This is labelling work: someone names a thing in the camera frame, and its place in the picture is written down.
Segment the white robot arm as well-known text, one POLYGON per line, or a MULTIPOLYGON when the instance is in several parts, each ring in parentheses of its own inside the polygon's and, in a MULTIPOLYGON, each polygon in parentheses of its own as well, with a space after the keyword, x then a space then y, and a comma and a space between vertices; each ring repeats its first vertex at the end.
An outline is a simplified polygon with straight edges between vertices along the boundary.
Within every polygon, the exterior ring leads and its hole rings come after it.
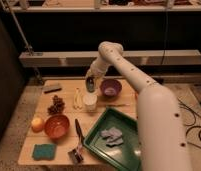
POLYGON ((123 46, 104 41, 85 78, 88 92, 114 66, 138 93, 137 116, 143 171, 193 171, 178 99, 123 57, 123 46))

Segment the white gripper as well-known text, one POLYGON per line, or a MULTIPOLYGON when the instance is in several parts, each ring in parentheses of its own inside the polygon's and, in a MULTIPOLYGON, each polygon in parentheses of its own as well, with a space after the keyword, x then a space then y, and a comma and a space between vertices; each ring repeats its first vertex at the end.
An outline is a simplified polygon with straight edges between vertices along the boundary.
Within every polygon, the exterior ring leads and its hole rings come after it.
POLYGON ((87 71, 85 79, 88 83, 99 83, 101 81, 101 77, 91 69, 87 71))

